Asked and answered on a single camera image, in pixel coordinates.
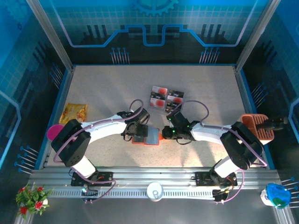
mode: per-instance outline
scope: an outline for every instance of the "orange basket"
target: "orange basket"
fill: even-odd
[[[274,132],[272,130],[268,130],[266,132],[264,129],[260,129],[259,131],[256,129],[256,125],[261,124],[268,119],[266,115],[247,113],[243,114],[240,119],[241,122],[261,141],[263,145],[274,139]]]

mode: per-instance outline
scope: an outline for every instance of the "blue wall panel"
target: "blue wall panel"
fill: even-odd
[[[244,65],[258,113],[289,118],[269,150],[281,179],[299,178],[299,2],[281,0]],[[298,209],[292,210],[298,220]]]
[[[25,0],[0,2],[0,29],[0,219],[13,223],[35,163],[20,148],[39,152],[65,67]]]
[[[267,3],[43,0],[42,6],[76,64],[121,63],[117,47],[126,48],[130,63],[235,63]]]

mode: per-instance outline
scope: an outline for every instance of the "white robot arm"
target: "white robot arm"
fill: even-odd
[[[126,136],[147,137],[148,127],[144,123],[149,118],[150,115],[145,109],[138,108],[135,112],[119,112],[110,118],[94,122],[80,124],[73,119],[63,127],[52,141],[51,146],[58,153],[62,145],[74,133],[85,129],[65,146],[63,151],[59,153],[59,158],[65,166],[76,170],[84,178],[97,180],[96,167],[84,156],[87,146],[98,139],[113,134],[121,134],[124,140]]]
[[[241,122],[235,122],[228,126],[207,125],[200,121],[190,123],[180,110],[174,110],[167,116],[167,119],[170,125],[165,126],[162,131],[162,136],[165,139],[176,140],[177,142],[179,139],[190,142],[204,140],[224,146],[228,156],[216,163],[210,170],[210,174],[206,175],[207,180],[212,180],[213,183],[211,184],[219,184],[229,175],[234,175],[234,172],[239,169],[249,169],[257,158],[233,133],[237,132],[238,135],[242,136],[249,147],[256,152],[255,154],[260,155],[263,152],[262,143]]]

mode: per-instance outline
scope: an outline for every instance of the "yellow snack bag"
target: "yellow snack bag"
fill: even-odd
[[[68,103],[62,113],[59,123],[66,124],[69,120],[77,119],[78,122],[86,121],[87,104],[70,104]]]

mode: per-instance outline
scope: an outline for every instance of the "speckled tabletop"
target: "speckled tabletop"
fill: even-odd
[[[168,125],[166,114],[149,106],[153,85],[183,91],[184,100],[205,103],[210,110],[208,124],[233,124],[245,113],[232,66],[77,66],[66,103],[88,104],[87,121],[95,121],[128,111],[130,103],[139,98],[151,115],[148,125],[162,131]],[[184,105],[183,115],[190,122],[205,114],[197,103]],[[54,154],[52,150],[48,166],[57,165]],[[182,146],[162,140],[159,146],[144,146],[112,135],[90,144],[85,155],[95,166],[211,167],[227,153],[223,146],[205,141]]]

